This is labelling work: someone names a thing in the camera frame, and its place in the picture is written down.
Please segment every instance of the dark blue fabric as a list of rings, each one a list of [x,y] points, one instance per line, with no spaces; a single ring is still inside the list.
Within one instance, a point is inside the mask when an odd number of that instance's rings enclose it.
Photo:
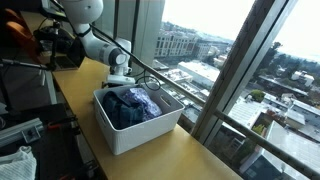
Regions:
[[[160,107],[153,102],[143,88],[130,88],[123,96],[128,102],[140,103],[144,108],[143,120],[154,119],[162,114]]]
[[[117,130],[143,122],[143,106],[126,101],[114,91],[105,94],[102,107]]]

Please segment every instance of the wooden countertop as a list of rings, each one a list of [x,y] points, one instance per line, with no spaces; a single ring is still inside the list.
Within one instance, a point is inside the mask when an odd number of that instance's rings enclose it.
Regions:
[[[43,17],[23,12],[30,30]],[[154,140],[118,156],[108,147],[94,115],[93,91],[109,74],[109,67],[85,58],[78,70],[53,72],[97,162],[108,179],[241,179],[179,125]]]

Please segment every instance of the orange object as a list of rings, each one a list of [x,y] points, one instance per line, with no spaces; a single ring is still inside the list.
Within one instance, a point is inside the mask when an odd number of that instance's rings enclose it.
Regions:
[[[12,9],[9,9],[9,8],[4,9],[4,16],[7,22],[13,21],[20,24],[24,28],[28,28],[27,23],[25,22],[23,17]]]
[[[8,21],[6,27],[19,46],[28,53],[29,57],[35,63],[41,64],[39,60],[40,48],[30,30],[14,21]]]

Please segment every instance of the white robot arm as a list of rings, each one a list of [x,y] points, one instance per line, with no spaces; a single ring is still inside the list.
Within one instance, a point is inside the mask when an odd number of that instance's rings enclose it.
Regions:
[[[108,76],[107,83],[134,84],[133,78],[125,77],[131,71],[128,67],[130,56],[116,45],[102,41],[94,36],[89,23],[97,20],[103,10],[102,0],[61,0],[65,14],[74,31],[79,36],[87,56],[114,68],[114,74]],[[131,42],[116,38],[122,47],[131,50]]]

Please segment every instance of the sky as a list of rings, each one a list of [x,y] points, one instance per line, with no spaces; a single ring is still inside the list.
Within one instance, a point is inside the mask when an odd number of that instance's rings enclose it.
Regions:
[[[162,20],[235,40],[254,0],[166,0]],[[320,0],[298,0],[275,41],[279,51],[320,62]]]

